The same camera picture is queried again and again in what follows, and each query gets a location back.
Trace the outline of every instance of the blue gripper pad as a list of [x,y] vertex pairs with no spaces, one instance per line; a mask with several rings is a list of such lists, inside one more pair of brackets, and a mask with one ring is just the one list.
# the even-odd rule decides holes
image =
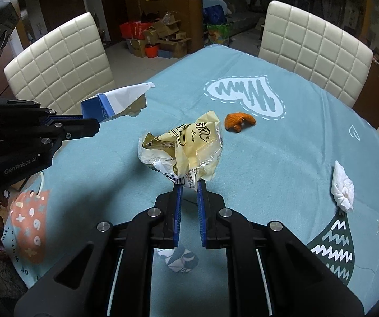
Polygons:
[[181,227],[181,203],[182,203],[182,185],[178,187],[176,196],[176,209],[173,217],[173,244],[178,246],[179,242],[179,229]]
[[206,246],[207,241],[207,220],[206,210],[204,209],[203,189],[201,181],[198,182],[197,187],[197,206],[198,206],[198,222],[200,224],[200,236],[203,247]]

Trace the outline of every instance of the floor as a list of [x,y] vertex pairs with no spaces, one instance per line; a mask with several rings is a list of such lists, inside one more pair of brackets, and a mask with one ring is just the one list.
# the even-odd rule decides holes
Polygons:
[[142,83],[179,61],[178,58],[140,58],[131,54],[126,42],[106,49],[113,77],[118,87]]
[[261,31],[249,29],[230,37],[229,47],[257,57],[260,50]]

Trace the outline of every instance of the green christmas tree pattern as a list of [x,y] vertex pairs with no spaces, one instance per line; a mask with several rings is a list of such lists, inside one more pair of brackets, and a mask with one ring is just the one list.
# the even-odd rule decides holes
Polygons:
[[307,247],[348,285],[354,270],[354,244],[345,212],[338,209],[330,223]]

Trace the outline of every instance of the orange bucket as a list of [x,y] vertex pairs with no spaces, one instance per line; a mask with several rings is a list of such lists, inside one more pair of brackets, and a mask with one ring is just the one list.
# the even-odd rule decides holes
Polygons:
[[157,57],[157,52],[159,50],[159,47],[157,45],[146,45],[146,55],[148,58],[154,58]]

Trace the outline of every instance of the yellow tissue package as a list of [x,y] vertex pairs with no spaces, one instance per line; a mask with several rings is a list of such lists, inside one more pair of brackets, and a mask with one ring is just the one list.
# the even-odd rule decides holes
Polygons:
[[213,111],[158,137],[145,132],[138,146],[142,163],[195,191],[200,179],[214,178],[221,152],[220,121]]

